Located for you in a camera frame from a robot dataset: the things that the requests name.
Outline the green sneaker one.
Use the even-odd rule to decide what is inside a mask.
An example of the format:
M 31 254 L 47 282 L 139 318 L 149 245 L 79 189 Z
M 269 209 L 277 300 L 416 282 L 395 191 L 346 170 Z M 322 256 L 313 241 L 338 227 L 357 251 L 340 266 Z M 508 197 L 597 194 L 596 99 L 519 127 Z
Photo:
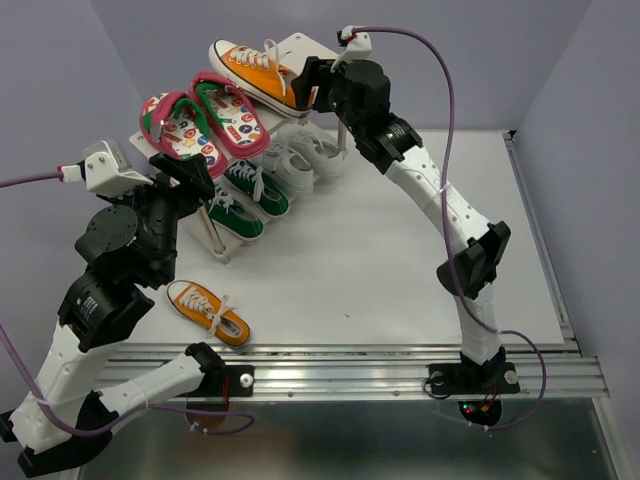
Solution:
M 263 173 L 261 166 L 238 160 L 227 168 L 224 177 L 233 187 L 249 196 L 269 217 L 279 218 L 289 210 L 289 201 L 276 184 Z
M 262 221 L 224 189 L 216 191 L 205 210 L 212 224 L 223 227 L 243 241 L 256 240 L 263 233 Z

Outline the orange sneaker one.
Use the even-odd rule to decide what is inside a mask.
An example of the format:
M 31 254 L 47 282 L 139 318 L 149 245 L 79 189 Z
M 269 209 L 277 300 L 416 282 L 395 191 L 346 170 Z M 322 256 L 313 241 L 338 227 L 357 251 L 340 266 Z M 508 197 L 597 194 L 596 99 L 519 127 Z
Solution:
M 171 306 L 185 319 L 206 331 L 208 339 L 217 338 L 230 347 L 246 345 L 251 329 L 229 304 L 229 296 L 216 296 L 204 286 L 186 280 L 174 280 L 166 288 Z
M 262 50 L 218 39 L 210 45 L 208 58 L 216 73 L 251 98 L 282 115 L 303 118 L 311 111 L 311 104 L 298 104 L 292 88 L 297 74 L 282 63 L 288 54 L 272 39 L 264 41 Z

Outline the white sneaker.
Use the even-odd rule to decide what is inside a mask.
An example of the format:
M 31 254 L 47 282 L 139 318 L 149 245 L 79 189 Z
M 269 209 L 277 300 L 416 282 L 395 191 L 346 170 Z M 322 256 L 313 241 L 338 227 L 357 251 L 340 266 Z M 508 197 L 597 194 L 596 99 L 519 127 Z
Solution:
M 277 136 L 297 151 L 320 176 L 334 178 L 344 173 L 345 161 L 339 147 L 308 126 L 289 124 L 280 128 Z

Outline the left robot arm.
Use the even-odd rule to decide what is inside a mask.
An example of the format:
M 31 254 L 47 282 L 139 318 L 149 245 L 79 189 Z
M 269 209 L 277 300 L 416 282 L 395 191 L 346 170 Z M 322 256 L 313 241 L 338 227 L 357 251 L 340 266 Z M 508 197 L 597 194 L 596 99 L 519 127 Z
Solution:
M 109 357 L 153 308 L 145 290 L 174 284 L 179 222 L 215 197 L 214 178 L 226 163 L 208 164 L 207 152 L 179 151 L 177 116 L 192 116 L 192 131 L 216 136 L 238 158 L 260 153 L 264 140 L 246 143 L 228 133 L 218 104 L 207 93 L 230 92 L 246 103 L 272 104 L 304 116 L 315 94 L 296 98 L 286 68 L 266 64 L 271 84 L 259 85 L 257 67 L 224 55 L 212 71 L 197 74 L 187 92 L 171 92 L 148 103 L 140 127 L 156 153 L 155 176 L 137 172 L 118 146 L 102 140 L 87 148 L 81 162 L 61 167 L 57 177 L 83 181 L 106 202 L 75 248 L 87 267 L 68 289 L 58 311 L 52 344 L 37 376 L 27 376 L 29 394 L 1 417 L 1 437 L 17 442 L 24 475 L 36 478 L 78 468 L 95 459 L 114 434 L 147 409 L 166 410 L 172 398 L 197 393 L 229 393 L 240 381 L 206 343 L 195 343 L 159 368 L 115 387 L 96 391 L 93 383 Z

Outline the white sneaker one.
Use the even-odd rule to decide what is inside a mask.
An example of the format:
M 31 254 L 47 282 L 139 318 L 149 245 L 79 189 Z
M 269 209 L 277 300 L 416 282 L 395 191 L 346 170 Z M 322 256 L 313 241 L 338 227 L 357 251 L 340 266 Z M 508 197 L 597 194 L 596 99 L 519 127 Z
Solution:
M 314 172 L 299 152 L 274 140 L 257 157 L 263 170 L 289 194 L 299 196 L 313 191 Z

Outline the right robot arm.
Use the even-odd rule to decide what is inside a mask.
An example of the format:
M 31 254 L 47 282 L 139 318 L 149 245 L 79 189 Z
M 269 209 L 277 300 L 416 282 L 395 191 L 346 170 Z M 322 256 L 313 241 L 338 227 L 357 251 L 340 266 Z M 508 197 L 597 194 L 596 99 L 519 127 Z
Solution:
M 417 131 L 391 112 L 390 88 L 373 61 L 324 61 L 315 108 L 339 118 L 361 156 L 411 198 L 445 242 L 447 258 L 436 276 L 454 298 L 461 351 L 456 363 L 429 365 L 432 394 L 516 394 L 520 385 L 499 338 L 492 287 L 511 230 L 490 222 L 444 180 Z

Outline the pink slipper one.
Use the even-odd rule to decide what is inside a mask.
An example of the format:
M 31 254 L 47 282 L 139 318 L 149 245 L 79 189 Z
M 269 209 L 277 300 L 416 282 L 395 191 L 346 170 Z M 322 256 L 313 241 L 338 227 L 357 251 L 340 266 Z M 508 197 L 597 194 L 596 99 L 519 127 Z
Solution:
M 145 141 L 157 152 L 175 159 L 202 154 L 211 178 L 220 177 L 229 161 L 214 143 L 204 110 L 186 93 L 150 97 L 139 114 Z
M 204 112 L 210 130 L 232 157 L 262 153 L 270 135 L 249 97 L 229 79 L 207 71 L 192 79 L 188 94 Z

